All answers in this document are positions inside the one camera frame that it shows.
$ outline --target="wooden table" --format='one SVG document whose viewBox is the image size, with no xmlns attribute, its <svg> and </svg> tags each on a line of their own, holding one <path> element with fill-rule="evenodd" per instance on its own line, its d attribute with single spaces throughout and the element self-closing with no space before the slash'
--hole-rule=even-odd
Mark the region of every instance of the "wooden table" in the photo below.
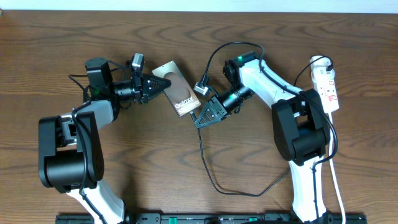
<svg viewBox="0 0 398 224">
<path fill-rule="evenodd" d="M 335 166 L 345 209 L 364 212 L 368 223 L 397 223 L 398 16 L 83 11 L 6 11 L 0 18 L 0 223 L 54 223 L 60 213 L 86 213 L 76 200 L 46 189 L 37 171 L 39 119 L 81 104 L 68 74 L 84 74 L 92 57 L 124 63 L 140 52 L 145 72 L 175 60 L 193 86 L 210 54 L 233 40 L 263 45 L 267 63 L 290 83 L 312 55 L 333 58 L 340 97 Z M 224 60 L 250 50 L 231 46 L 216 54 L 210 84 L 226 90 Z M 307 71 L 298 86 L 311 85 Z M 257 96 L 202 136 L 222 188 L 260 192 L 288 169 L 274 144 L 271 110 Z M 135 212 L 262 213 L 292 206 L 290 175 L 259 198 L 217 193 L 191 118 L 179 118 L 164 95 L 122 111 L 100 138 L 104 178 Z M 326 207 L 340 212 L 328 164 L 322 172 Z"/>
</svg>

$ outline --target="brown box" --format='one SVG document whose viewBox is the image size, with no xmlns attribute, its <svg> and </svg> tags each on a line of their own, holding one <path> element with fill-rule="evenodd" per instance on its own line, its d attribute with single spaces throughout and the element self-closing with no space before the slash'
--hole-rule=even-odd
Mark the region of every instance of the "brown box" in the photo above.
<svg viewBox="0 0 398 224">
<path fill-rule="evenodd" d="M 156 68 L 152 73 L 166 78 L 172 85 L 164 90 L 175 112 L 181 117 L 200 106 L 200 102 L 174 61 Z"/>
</svg>

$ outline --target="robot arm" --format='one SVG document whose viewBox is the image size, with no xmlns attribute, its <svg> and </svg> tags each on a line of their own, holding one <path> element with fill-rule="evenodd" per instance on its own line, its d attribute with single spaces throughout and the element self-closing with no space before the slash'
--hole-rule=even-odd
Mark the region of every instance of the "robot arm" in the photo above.
<svg viewBox="0 0 398 224">
<path fill-rule="evenodd" d="M 264 70 L 274 80 L 296 93 L 302 90 L 288 84 L 262 61 Z M 289 161 L 294 186 L 293 211 L 302 222 L 317 219 L 314 204 L 312 165 L 325 154 L 329 142 L 328 126 L 322 116 L 311 105 L 287 93 L 268 79 L 259 69 L 259 56 L 249 52 L 226 61 L 223 73 L 232 87 L 220 96 L 213 96 L 204 106 L 197 128 L 203 128 L 227 118 L 231 111 L 254 93 L 272 109 L 275 144 L 282 157 Z M 321 105 L 315 90 L 301 92 L 302 95 Z M 297 123 L 296 117 L 307 116 Z M 322 215 L 326 208 L 322 200 L 320 165 L 316 172 L 317 207 Z"/>
<path fill-rule="evenodd" d="M 114 83 L 107 60 L 87 61 L 90 101 L 84 102 L 76 113 L 39 121 L 41 182 L 77 199 L 89 211 L 95 224 L 130 223 L 124 202 L 103 179 L 104 160 L 98 130 L 116 120 L 121 101 L 147 103 L 171 85 L 170 80 L 142 73 L 144 56 L 141 54 L 135 54 L 127 64 L 131 79 Z M 72 145 L 76 145 L 76 149 L 57 150 Z"/>
</svg>

